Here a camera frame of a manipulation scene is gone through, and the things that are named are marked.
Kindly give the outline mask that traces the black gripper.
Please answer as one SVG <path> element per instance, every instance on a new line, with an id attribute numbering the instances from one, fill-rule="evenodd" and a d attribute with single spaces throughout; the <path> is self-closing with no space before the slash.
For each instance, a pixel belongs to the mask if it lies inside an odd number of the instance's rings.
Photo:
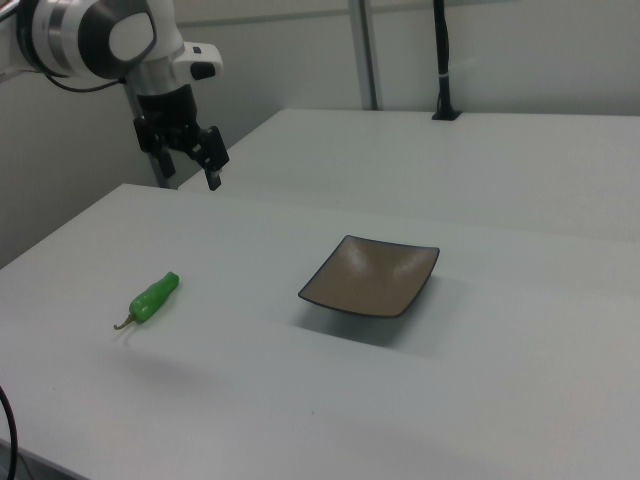
<path id="1" fill-rule="evenodd" d="M 156 160 L 163 178 L 170 179 L 176 173 L 168 147 L 192 150 L 191 158 L 203 170 L 208 189 L 217 190 L 222 184 L 220 172 L 229 162 L 229 155 L 217 127 L 200 130 L 192 87 L 184 85 L 165 94 L 136 98 L 141 114 L 133 125 L 140 149 Z"/>

